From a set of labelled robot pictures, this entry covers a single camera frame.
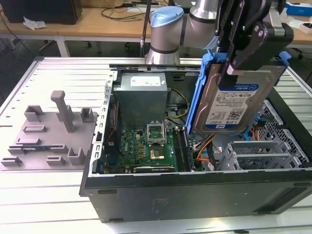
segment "aluminum extrusion table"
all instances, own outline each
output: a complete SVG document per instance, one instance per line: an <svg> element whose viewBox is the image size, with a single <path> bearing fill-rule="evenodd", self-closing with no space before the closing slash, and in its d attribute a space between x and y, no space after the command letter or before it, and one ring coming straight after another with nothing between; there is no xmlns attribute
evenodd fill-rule
<svg viewBox="0 0 312 234"><path fill-rule="evenodd" d="M182 64L200 64L200 59L182 59ZM66 92L73 111L90 106L97 111L102 99L109 63L143 63L136 58L45 58L32 63L0 107L0 155L24 123L28 104L55 111L50 91ZM312 90L288 69L275 87L312 134ZM82 171L0 172L0 233L101 232L124 233L250 233L310 234L312 195L279 215L204 218L103 224L89 198L78 195Z"/></svg>

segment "computer case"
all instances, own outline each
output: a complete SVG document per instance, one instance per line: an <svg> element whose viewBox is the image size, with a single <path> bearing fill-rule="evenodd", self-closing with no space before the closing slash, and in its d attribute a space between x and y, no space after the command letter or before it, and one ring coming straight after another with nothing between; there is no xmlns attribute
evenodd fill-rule
<svg viewBox="0 0 312 234"><path fill-rule="evenodd" d="M24 16L33 21L75 24L82 13L80 0L0 0L10 23L21 23Z"/></svg>

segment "white paper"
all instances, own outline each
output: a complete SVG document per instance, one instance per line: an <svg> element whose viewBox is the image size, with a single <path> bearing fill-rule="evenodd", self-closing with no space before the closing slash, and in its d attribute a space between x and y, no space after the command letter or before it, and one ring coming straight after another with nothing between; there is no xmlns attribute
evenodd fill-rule
<svg viewBox="0 0 312 234"><path fill-rule="evenodd" d="M131 86L161 86L160 77L131 77Z"/></svg>
<svg viewBox="0 0 312 234"><path fill-rule="evenodd" d="M35 30L36 28L46 28L47 27L47 25L45 24L44 21L32 21L30 19L27 19L26 17L24 17L23 24L27 28L30 28L31 30Z"/></svg>
<svg viewBox="0 0 312 234"><path fill-rule="evenodd" d="M288 25L292 28L299 28L300 25L302 25L304 21L297 20L297 19L292 19Z"/></svg>

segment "hard drive label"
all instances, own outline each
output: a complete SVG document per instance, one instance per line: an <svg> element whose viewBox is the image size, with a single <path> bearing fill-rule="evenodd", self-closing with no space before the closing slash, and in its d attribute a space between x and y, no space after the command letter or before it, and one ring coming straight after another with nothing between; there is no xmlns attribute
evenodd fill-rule
<svg viewBox="0 0 312 234"><path fill-rule="evenodd" d="M217 91L206 120L208 128L228 129L239 124L248 105L246 101L255 95L258 84L237 84Z"/></svg>

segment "yellow wire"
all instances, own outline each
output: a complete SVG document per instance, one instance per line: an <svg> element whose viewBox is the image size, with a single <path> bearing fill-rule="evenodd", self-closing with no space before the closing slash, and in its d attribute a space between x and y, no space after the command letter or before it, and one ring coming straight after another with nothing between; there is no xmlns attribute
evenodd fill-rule
<svg viewBox="0 0 312 234"><path fill-rule="evenodd" d="M186 103L187 103L187 109L186 109L186 111L185 111L183 114L180 114L180 115L178 115L178 116L166 116L165 118L180 118L180 117L183 117L183 116L185 116L185 115L189 112L189 110L190 110L190 103L189 103L189 101L187 100L187 98L186 98L180 91L178 91L177 89L173 89L173 88L171 88L171 89L174 90L174 91L176 91L178 94L180 94L181 97L186 101Z"/></svg>

